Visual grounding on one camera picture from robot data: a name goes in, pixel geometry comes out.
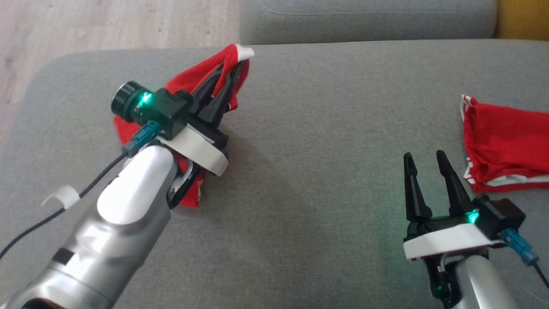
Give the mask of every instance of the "gray fabric surface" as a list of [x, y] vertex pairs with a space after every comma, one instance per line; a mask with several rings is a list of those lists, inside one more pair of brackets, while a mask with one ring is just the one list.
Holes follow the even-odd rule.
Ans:
[[244, 44], [491, 38], [495, 0], [245, 0]]
[[[151, 89], [218, 49], [73, 54], [32, 82], [0, 162], [0, 243], [81, 190], [119, 151], [110, 99]], [[422, 262], [402, 249], [402, 156], [413, 153], [435, 215], [447, 196], [435, 152], [466, 166], [460, 95], [549, 112], [549, 44], [464, 40], [257, 46], [240, 107], [223, 119], [231, 163], [206, 179], [198, 209], [178, 208], [117, 308], [440, 308]], [[85, 198], [90, 204], [108, 178]], [[509, 197], [549, 274], [549, 191]], [[25, 286], [86, 206], [28, 236], [0, 261], [0, 299]], [[521, 308], [546, 306], [533, 269], [491, 252]]]

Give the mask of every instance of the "red cloth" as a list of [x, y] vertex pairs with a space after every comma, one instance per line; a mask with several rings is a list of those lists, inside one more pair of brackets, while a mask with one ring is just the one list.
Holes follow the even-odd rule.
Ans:
[[549, 188], [549, 113], [462, 97], [463, 139], [475, 192]]
[[[240, 76], [235, 84], [235, 89], [233, 91], [231, 100], [229, 102], [230, 110], [232, 111], [236, 109], [238, 107], [238, 101], [236, 97], [237, 92], [244, 84], [250, 68], [250, 62], [247, 59], [253, 56], [253, 51], [251, 50], [246, 52], [249, 53], [251, 51], [252, 54], [242, 55], [243, 50], [245, 49], [246, 48], [243, 48], [237, 44], [231, 44], [227, 46], [221, 52], [176, 75], [166, 84], [166, 89], [170, 93], [176, 93], [178, 90], [186, 90], [192, 93], [196, 87], [198, 87], [208, 76], [210, 76], [213, 71], [215, 71], [215, 69], [219, 67], [221, 63], [223, 63], [223, 71], [221, 73], [221, 77], [219, 78], [219, 81], [217, 82], [214, 88], [214, 92], [212, 94], [213, 96], [216, 96], [221, 87], [223, 87], [223, 85], [225, 84], [226, 76], [231, 71], [231, 69], [234, 68], [234, 66], [240, 60], [245, 60], [240, 71]], [[139, 130], [139, 126], [137, 124], [127, 123], [118, 116], [114, 117], [113, 123], [116, 128], [118, 138], [123, 144], [129, 142], [132, 135]], [[186, 159], [175, 152], [174, 157], [181, 167], [181, 170], [186, 170]], [[203, 173], [197, 176], [197, 180], [193, 183], [193, 185], [181, 201], [181, 205], [187, 207], [198, 207], [198, 201], [200, 200], [200, 187], [202, 185], [203, 179]]]

